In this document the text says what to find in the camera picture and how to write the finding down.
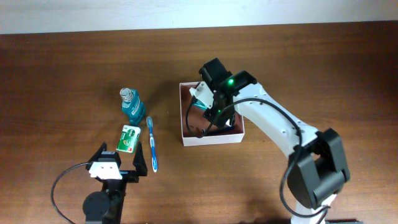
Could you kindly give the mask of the green white small box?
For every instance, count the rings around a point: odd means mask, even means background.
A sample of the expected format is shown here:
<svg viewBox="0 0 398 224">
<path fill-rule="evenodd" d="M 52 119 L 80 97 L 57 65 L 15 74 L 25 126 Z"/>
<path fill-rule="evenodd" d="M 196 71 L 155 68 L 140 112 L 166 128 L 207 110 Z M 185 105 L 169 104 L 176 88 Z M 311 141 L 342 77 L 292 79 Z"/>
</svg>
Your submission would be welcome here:
<svg viewBox="0 0 398 224">
<path fill-rule="evenodd" d="M 140 133 L 140 127 L 124 125 L 116 150 L 130 154 L 135 153 Z"/>
</svg>

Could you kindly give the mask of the teal mouthwash bottle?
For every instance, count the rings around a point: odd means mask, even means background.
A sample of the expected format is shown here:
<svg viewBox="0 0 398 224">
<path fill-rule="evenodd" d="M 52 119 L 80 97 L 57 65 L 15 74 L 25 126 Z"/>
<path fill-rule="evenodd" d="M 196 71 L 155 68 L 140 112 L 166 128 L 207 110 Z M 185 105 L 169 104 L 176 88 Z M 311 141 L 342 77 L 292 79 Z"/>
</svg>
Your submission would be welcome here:
<svg viewBox="0 0 398 224">
<path fill-rule="evenodd" d="M 122 112 L 127 115 L 132 126 L 138 126 L 146 112 L 138 91 L 132 88 L 122 88 L 119 94 L 122 99 Z"/>
</svg>

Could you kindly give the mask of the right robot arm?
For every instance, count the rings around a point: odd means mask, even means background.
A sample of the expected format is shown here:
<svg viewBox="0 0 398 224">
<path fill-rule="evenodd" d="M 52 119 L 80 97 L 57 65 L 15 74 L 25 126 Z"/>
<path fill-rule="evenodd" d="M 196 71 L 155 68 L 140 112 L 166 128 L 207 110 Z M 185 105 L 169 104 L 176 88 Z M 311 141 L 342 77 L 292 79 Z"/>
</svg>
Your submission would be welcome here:
<svg viewBox="0 0 398 224">
<path fill-rule="evenodd" d="M 273 100 L 247 71 L 232 74 L 214 58 L 199 70 L 202 82 L 190 89 L 206 106 L 210 126 L 233 124 L 240 114 L 254 123 L 284 153 L 288 163 L 279 195 L 291 223 L 325 223 L 332 201 L 350 180 L 341 136 L 319 131 Z"/>
</svg>

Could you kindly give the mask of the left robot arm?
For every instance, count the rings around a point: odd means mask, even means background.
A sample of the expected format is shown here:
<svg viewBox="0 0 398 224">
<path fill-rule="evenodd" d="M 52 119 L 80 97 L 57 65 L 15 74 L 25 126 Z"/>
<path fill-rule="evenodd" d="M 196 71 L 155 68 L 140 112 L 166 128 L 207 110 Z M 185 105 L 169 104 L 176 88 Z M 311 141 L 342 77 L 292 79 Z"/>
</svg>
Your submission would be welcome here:
<svg viewBox="0 0 398 224">
<path fill-rule="evenodd" d="M 102 189 L 89 194 L 83 202 L 85 223 L 121 223 L 127 184 L 138 183 L 148 173 L 141 143 L 136 147 L 132 164 L 134 170 L 120 170 L 119 154 L 108 151 L 106 143 L 88 160 L 86 170 L 102 183 Z"/>
</svg>

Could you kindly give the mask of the blue disposable razor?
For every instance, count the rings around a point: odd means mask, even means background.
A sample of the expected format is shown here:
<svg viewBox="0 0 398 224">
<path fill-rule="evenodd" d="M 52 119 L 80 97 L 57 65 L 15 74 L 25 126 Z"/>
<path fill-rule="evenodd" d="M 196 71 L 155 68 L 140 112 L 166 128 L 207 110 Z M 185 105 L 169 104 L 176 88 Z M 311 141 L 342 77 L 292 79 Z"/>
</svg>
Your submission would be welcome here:
<svg viewBox="0 0 398 224">
<path fill-rule="evenodd" d="M 225 126 L 223 128 L 220 129 L 214 129 L 214 130 L 210 130 L 208 132 L 206 132 L 204 129 L 202 131 L 202 136 L 218 136 L 218 135 L 222 135 L 224 133 L 228 134 L 230 131 L 234 130 L 235 126 Z"/>
</svg>

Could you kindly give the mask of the blue white toothbrush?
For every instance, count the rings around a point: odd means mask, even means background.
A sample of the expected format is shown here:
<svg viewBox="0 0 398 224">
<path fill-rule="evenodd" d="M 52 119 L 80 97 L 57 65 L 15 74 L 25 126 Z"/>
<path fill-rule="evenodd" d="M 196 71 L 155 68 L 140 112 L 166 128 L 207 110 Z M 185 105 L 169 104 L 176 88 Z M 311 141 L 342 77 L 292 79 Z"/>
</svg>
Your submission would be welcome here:
<svg viewBox="0 0 398 224">
<path fill-rule="evenodd" d="M 146 124 L 149 129 L 149 143 L 150 143 L 150 148 L 151 148 L 151 153 L 152 153 L 152 169 L 156 173 L 158 171 L 158 163 L 157 163 L 157 156 L 155 153 L 155 140 L 154 140 L 154 135 L 153 135 L 153 120 L 150 116 L 146 118 Z"/>
</svg>

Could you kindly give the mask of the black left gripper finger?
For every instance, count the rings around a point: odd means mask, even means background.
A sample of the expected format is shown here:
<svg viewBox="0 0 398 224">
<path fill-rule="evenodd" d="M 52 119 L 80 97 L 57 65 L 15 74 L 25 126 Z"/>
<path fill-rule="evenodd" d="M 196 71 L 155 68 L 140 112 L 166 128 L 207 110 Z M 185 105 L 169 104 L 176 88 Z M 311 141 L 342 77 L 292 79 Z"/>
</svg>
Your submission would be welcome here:
<svg viewBox="0 0 398 224">
<path fill-rule="evenodd" d="M 137 176 L 147 176 L 148 169 L 144 159 L 144 153 L 142 150 L 142 143 L 138 142 L 136 147 L 136 153 L 132 162 L 133 166 L 136 168 Z"/>
<path fill-rule="evenodd" d="M 88 162 L 96 162 L 102 155 L 102 152 L 107 151 L 107 144 L 105 142 L 100 145 L 99 149 L 91 156 Z"/>
</svg>

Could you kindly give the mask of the red green toothpaste tube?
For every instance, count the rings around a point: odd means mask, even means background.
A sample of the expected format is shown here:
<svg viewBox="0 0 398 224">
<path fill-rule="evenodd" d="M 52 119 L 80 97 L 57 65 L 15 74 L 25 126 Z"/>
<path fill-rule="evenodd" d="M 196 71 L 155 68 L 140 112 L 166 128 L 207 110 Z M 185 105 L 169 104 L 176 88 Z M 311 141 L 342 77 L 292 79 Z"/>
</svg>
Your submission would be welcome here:
<svg viewBox="0 0 398 224">
<path fill-rule="evenodd" d="M 207 107 L 201 101 L 194 102 L 193 106 L 196 106 L 197 108 L 199 108 L 201 110 L 206 110 L 207 109 Z"/>
</svg>

